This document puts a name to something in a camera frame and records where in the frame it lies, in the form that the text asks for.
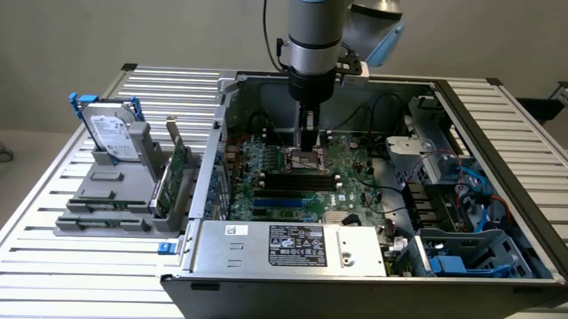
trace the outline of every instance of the motherboard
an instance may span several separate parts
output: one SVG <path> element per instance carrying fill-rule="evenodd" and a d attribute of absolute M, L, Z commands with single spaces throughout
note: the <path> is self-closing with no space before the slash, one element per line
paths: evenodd
<path fill-rule="evenodd" d="M 244 136 L 227 147 L 231 208 L 236 221 L 341 223 L 355 214 L 362 225 L 383 223 L 382 194 L 361 137 L 329 136 L 313 152 L 267 145 Z"/>

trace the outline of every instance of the white wall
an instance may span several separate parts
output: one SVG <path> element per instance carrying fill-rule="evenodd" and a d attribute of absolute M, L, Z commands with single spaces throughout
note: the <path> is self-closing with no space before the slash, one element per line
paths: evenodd
<path fill-rule="evenodd" d="M 286 2 L 268 0 L 271 38 L 286 35 Z M 402 8 L 405 35 L 382 73 L 497 77 L 518 96 L 568 79 L 568 1 Z M 100 94 L 124 62 L 270 70 L 260 10 L 260 0 L 0 0 L 0 128 L 73 130 L 65 96 Z"/>

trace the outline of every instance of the slotted metal table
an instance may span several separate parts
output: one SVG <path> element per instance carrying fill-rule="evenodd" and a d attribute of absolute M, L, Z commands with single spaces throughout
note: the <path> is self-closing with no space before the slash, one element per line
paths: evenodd
<path fill-rule="evenodd" d="M 183 140 L 199 153 L 220 102 L 220 73 L 137 66 L 120 72 L 103 97 L 140 98 L 152 138 L 164 149 L 172 147 L 166 117 L 176 116 Z M 482 79 L 446 80 L 568 243 L 565 151 L 502 86 Z M 159 256 L 157 243 L 175 239 L 52 235 L 55 220 L 93 162 L 92 146 L 80 127 L 0 230 L 0 317 L 182 318 L 155 277 L 160 265 L 178 258 Z M 541 311 L 510 318 L 568 318 L 568 304 Z"/>

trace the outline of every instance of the warning label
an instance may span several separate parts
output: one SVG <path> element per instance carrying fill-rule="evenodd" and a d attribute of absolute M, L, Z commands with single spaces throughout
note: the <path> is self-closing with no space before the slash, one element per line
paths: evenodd
<path fill-rule="evenodd" d="M 268 262 L 272 266 L 327 267 L 323 227 L 271 225 Z"/>

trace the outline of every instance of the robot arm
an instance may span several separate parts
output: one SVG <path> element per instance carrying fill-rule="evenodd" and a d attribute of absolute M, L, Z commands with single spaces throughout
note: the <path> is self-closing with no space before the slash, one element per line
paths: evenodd
<path fill-rule="evenodd" d="M 361 74 L 358 48 L 375 63 L 378 58 L 385 59 L 399 36 L 401 26 L 395 24 L 401 16 L 398 1 L 393 0 L 290 0 L 288 92 L 299 103 L 302 151 L 309 152 L 315 145 L 319 105 L 334 93 L 337 75 Z M 355 51 L 349 49 L 342 57 L 345 35 L 353 42 L 347 48 Z"/>

